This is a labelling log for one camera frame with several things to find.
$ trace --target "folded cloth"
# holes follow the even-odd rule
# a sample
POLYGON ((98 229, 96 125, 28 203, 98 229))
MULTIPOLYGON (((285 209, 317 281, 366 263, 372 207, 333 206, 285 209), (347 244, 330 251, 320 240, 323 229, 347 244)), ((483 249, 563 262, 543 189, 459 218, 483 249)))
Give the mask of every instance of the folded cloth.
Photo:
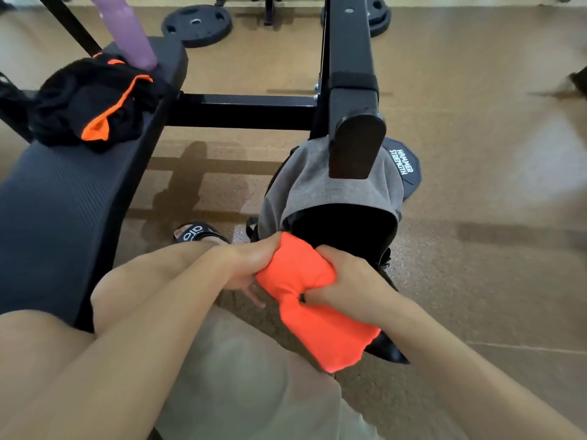
POLYGON ((143 112, 154 112, 167 88, 163 79, 126 64, 123 57, 82 58, 43 83, 29 127, 48 147, 84 144, 106 151, 141 136, 143 112))
POLYGON ((363 349, 379 334, 327 306, 308 306, 299 296, 336 280, 334 268, 310 244, 289 233, 257 281, 279 302, 281 320, 314 355, 326 372, 336 372, 361 359, 363 349))

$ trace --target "black weight plate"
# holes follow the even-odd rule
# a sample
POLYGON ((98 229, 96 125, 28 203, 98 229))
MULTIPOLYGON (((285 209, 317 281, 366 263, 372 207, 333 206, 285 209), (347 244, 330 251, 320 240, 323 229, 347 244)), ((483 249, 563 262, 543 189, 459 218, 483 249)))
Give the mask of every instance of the black weight plate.
POLYGON ((386 137, 383 139, 382 147, 389 152, 389 155, 400 172, 404 185, 404 200, 406 200, 422 182, 420 160, 411 152, 410 148, 398 140, 386 137))
POLYGON ((164 36, 176 37, 188 48, 217 43, 231 30, 228 11, 212 5, 183 7, 165 17, 161 25, 164 36))
POLYGON ((367 18, 369 18, 369 25, 381 23, 389 8, 383 0, 366 0, 367 2, 367 18))
MULTIPOLYGON (((392 11, 385 5, 385 2, 381 0, 383 3, 383 8, 377 11, 377 0, 371 0, 371 6, 375 10, 373 14, 369 15, 369 28, 371 29, 371 38, 377 37, 378 35, 383 34, 388 28, 390 23, 392 22, 392 11)), ((322 7, 320 11, 320 24, 324 28, 324 15, 325 10, 322 7)))

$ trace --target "floor line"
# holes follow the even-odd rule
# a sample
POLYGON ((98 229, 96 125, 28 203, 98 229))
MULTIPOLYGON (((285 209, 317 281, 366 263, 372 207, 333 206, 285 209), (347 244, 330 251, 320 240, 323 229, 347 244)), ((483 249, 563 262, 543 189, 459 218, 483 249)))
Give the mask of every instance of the floor line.
POLYGON ((553 352, 557 354, 571 354, 571 355, 587 355, 587 351, 582 350, 569 350, 569 349, 553 349, 549 347, 533 347, 533 346, 515 346, 512 344, 500 344, 500 343, 482 343, 480 341, 467 341, 466 344, 469 346, 490 346, 490 347, 501 347, 505 349, 518 349, 518 350, 532 350, 539 352, 553 352))

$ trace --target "person's left arm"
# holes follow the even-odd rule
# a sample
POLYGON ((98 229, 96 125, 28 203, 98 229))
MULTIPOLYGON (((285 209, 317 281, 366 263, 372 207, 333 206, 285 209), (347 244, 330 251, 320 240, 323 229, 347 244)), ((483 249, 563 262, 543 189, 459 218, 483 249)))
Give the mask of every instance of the person's left arm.
POLYGON ((280 237, 202 255, 99 337, 0 440, 144 440, 220 290, 266 267, 280 237))

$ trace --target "person's right arm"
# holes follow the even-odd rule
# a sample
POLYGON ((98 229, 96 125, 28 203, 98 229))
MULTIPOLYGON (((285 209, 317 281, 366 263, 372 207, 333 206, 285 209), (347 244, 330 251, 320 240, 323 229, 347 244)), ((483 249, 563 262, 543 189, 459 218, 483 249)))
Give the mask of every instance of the person's right arm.
POLYGON ((321 246, 335 268, 332 286, 305 293, 389 335, 473 440, 586 440, 587 435, 393 290, 361 258, 321 246))

